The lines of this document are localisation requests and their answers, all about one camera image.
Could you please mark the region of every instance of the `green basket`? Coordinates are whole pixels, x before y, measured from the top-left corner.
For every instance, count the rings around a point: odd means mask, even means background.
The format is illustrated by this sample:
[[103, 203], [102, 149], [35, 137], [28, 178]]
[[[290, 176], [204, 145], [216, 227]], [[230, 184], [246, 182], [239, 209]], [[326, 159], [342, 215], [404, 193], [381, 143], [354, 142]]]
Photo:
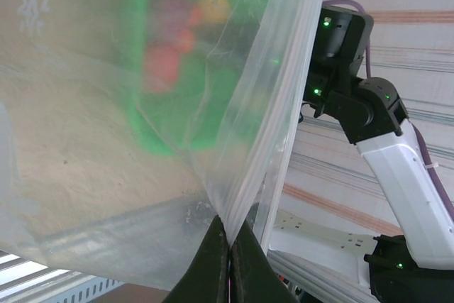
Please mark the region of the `green basket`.
[[[267, 4], [267, 0], [229, 1], [233, 7], [231, 21], [239, 23], [253, 18], [259, 21]], [[153, 154], [211, 148], [241, 73], [228, 67], [210, 70], [207, 83], [205, 59], [190, 53], [182, 58], [179, 79], [171, 92], [144, 94], [141, 84], [147, 3], [129, 0], [125, 13], [130, 42], [126, 54], [136, 77], [128, 105], [130, 124], [139, 144]]]

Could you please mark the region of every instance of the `transparent plastic sheet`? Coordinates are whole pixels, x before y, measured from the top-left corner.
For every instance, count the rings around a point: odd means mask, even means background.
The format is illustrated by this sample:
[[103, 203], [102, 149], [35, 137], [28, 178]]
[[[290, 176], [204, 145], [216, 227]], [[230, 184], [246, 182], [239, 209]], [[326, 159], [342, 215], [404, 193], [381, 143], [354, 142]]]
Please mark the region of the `transparent plastic sheet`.
[[171, 289], [244, 221], [321, 0], [0, 2], [0, 249]]

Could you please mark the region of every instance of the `clear plastic bag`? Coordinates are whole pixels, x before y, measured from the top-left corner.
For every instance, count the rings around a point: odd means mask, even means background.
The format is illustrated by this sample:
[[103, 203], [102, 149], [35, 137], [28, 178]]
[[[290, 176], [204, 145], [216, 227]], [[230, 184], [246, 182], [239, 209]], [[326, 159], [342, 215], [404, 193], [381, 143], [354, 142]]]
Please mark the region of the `clear plastic bag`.
[[0, 249], [171, 289], [287, 166], [321, 0], [0, 1]]

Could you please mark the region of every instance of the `plastic bag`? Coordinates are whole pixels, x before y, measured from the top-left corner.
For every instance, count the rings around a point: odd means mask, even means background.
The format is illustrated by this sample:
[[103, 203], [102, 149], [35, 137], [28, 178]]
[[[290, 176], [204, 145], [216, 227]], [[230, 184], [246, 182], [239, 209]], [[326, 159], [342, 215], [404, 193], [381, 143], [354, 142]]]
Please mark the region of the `plastic bag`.
[[1, 2], [0, 249], [171, 289], [286, 167], [321, 0]]

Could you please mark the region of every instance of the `striped wall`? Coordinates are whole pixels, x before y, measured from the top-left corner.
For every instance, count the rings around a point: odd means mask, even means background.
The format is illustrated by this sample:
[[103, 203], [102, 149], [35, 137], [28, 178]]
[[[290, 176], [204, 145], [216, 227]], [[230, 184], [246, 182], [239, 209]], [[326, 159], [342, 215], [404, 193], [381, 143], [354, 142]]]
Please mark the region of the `striped wall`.
[[[397, 87], [454, 199], [454, 0], [356, 1], [375, 19], [372, 76]], [[340, 125], [311, 114], [304, 107], [280, 208], [352, 232], [400, 233], [377, 180]]]

